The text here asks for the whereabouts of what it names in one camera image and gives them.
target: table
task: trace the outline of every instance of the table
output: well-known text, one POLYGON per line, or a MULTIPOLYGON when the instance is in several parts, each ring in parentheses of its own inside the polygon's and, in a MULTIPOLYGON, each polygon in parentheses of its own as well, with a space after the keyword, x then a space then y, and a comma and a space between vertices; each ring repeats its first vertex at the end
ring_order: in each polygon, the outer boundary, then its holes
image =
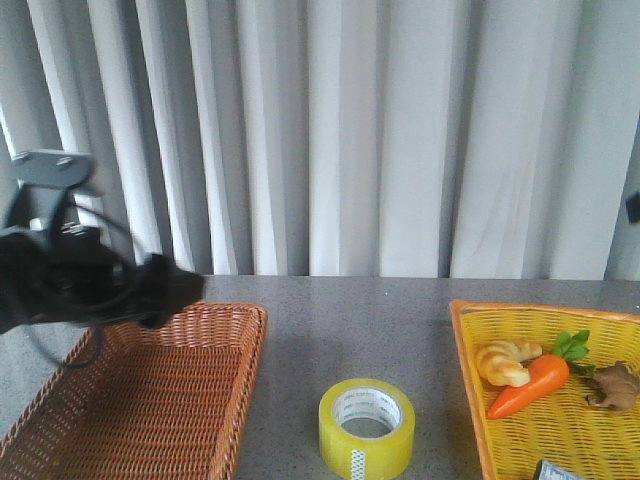
MULTIPOLYGON (((269 313, 237 480, 337 479, 320 457, 317 409, 329 387, 353 377, 392 383, 413 403, 413 459, 401 479, 482 478, 448 310, 454 298, 640 312, 637 282, 208 277, 206 300, 255 302, 269 313)), ((3 415, 15 418, 47 371, 36 353, 21 362, 20 394, 0 392, 3 415)), ((9 368, 0 364, 5 382, 19 376, 9 368)))

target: toy carrot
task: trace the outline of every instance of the toy carrot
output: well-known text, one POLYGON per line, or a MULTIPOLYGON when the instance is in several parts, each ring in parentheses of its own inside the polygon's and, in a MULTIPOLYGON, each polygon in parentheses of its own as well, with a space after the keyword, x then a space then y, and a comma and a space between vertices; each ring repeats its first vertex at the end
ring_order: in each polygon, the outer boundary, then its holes
POLYGON ((569 379, 569 363, 580 360, 589 352, 588 339, 589 330, 581 330, 573 337, 569 332, 560 333, 551 353, 541 355, 528 366, 529 383, 505 387, 489 408, 487 418, 494 420, 511 415, 562 387, 569 379))

